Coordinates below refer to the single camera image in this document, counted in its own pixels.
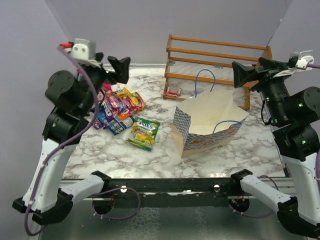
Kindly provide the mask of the pink chips bag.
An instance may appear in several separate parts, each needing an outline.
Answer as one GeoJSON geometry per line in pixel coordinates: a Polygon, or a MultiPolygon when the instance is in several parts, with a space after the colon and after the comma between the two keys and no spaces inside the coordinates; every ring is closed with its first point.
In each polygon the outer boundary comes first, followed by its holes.
{"type": "Polygon", "coordinates": [[[113,94],[113,90],[111,85],[107,83],[103,83],[97,95],[99,106],[101,106],[103,102],[110,103],[112,94],[113,94]]]}

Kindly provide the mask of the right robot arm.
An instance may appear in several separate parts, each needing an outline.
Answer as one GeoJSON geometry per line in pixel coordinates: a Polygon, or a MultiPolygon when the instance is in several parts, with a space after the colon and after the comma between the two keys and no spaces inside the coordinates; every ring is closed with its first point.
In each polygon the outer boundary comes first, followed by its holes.
{"type": "Polygon", "coordinates": [[[277,148],[291,174],[295,196],[282,193],[244,169],[231,176],[229,189],[236,195],[248,193],[274,213],[290,233],[320,237],[320,140],[312,123],[320,118],[320,89],[308,87],[290,95],[285,80],[297,72],[314,68],[311,55],[291,56],[288,62],[259,58],[259,65],[249,67],[232,63],[234,87],[254,82],[270,115],[268,124],[277,148]]]}

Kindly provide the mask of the blue snack packet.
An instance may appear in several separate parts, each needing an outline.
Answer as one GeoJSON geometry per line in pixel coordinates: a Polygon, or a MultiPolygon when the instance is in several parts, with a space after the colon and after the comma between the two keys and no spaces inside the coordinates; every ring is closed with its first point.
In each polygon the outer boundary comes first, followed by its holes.
{"type": "Polygon", "coordinates": [[[118,135],[134,124],[134,118],[132,116],[129,116],[124,120],[121,120],[119,116],[111,119],[110,117],[107,117],[103,110],[99,111],[97,119],[102,123],[102,126],[111,131],[113,135],[118,135]]]}

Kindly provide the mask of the green snack packet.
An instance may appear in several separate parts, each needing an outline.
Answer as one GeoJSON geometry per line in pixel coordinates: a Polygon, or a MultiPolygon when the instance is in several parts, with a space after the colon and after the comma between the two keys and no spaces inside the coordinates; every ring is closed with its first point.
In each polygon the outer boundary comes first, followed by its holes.
{"type": "Polygon", "coordinates": [[[159,127],[159,122],[135,117],[127,141],[139,148],[151,152],[155,144],[155,138],[159,127]]]}

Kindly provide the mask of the blue checkered paper bag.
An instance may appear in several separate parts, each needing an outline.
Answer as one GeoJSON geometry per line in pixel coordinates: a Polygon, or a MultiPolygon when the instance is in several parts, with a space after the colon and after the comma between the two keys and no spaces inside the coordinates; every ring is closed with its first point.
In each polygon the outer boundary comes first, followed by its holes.
{"type": "Polygon", "coordinates": [[[174,111],[171,133],[182,158],[230,143],[249,113],[234,102],[233,91],[199,92],[180,102],[174,111]]]}

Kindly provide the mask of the yellow M&M's packet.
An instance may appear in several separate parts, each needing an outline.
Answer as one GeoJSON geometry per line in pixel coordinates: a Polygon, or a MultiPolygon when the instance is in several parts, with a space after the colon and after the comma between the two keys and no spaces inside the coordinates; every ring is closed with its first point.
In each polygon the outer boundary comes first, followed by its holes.
{"type": "Polygon", "coordinates": [[[120,98],[124,98],[125,96],[131,94],[131,92],[126,87],[123,87],[122,89],[116,90],[115,93],[120,98]]]}

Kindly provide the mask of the purple M&M's packet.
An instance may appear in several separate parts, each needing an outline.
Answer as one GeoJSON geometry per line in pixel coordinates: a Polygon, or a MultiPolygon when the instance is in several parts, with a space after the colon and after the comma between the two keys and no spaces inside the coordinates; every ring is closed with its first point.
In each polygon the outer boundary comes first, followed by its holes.
{"type": "Polygon", "coordinates": [[[98,119],[96,118],[94,123],[92,124],[92,126],[96,129],[96,130],[99,130],[99,129],[103,129],[105,130],[106,129],[106,126],[98,119]]]}

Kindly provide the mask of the orange Fox's candy packet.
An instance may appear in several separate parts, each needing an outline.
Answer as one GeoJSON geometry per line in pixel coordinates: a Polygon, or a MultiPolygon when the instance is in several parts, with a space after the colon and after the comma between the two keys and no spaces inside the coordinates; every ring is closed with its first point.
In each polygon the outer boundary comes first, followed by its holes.
{"type": "Polygon", "coordinates": [[[136,112],[140,112],[147,107],[138,92],[129,93],[121,99],[125,105],[125,108],[118,114],[121,120],[125,120],[136,112]]]}

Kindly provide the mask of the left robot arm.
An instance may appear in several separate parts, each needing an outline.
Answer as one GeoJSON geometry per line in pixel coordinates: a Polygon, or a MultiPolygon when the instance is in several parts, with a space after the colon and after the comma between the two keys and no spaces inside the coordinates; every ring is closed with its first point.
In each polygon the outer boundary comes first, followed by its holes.
{"type": "Polygon", "coordinates": [[[107,59],[113,71],[82,64],[80,79],[67,70],[60,70],[48,80],[45,97],[54,104],[54,109],[42,132],[39,163],[26,194],[12,204],[20,213],[32,213],[32,220],[41,226],[62,222],[73,205],[89,196],[103,198],[110,193],[110,177],[100,171],[70,186],[60,187],[67,162],[91,126],[86,117],[94,105],[94,98],[85,77],[91,80],[95,94],[104,83],[126,84],[129,80],[130,57],[118,60],[108,56],[107,59]]]}

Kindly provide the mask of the purple Fox's berries packet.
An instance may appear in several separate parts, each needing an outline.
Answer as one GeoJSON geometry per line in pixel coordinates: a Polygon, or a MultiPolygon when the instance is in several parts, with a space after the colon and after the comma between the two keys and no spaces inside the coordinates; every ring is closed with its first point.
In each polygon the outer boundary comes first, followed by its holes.
{"type": "Polygon", "coordinates": [[[103,103],[110,110],[114,117],[127,108],[122,98],[112,91],[105,93],[103,103]]]}

